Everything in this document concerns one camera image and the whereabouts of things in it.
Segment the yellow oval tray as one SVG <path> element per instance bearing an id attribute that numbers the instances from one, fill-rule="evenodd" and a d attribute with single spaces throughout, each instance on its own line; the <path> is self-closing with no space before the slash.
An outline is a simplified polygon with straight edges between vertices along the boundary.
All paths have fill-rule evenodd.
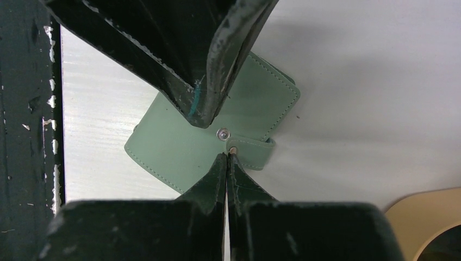
<path id="1" fill-rule="evenodd" d="M 435 238 L 460 225 L 460 188 L 405 197 L 391 206 L 385 216 L 404 260 L 417 260 Z"/>

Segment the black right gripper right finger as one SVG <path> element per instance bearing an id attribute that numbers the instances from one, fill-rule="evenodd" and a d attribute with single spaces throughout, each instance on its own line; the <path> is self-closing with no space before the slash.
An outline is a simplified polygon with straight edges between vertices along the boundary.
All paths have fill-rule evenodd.
<path id="1" fill-rule="evenodd" d="M 364 202 L 283 202 L 227 167 L 232 260 L 402 260 L 381 210 Z"/>

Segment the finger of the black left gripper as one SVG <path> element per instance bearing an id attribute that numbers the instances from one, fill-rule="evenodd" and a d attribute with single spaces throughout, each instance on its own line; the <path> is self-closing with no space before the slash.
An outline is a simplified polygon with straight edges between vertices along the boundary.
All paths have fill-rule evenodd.
<path id="1" fill-rule="evenodd" d="M 272 0 L 44 1 L 60 25 L 207 128 L 264 24 Z"/>

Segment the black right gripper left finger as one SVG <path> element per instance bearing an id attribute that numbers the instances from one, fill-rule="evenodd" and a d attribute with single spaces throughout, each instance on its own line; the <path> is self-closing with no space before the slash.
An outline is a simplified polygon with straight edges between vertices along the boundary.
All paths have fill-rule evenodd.
<path id="1" fill-rule="evenodd" d="M 175 200 L 74 201 L 38 260 L 223 260 L 227 156 Z"/>

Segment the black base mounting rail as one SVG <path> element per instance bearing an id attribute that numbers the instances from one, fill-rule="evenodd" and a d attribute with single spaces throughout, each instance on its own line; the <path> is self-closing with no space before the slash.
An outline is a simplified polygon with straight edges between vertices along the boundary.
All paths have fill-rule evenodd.
<path id="1" fill-rule="evenodd" d="M 1 1 L 1 260 L 35 260 L 65 203 L 61 28 Z"/>

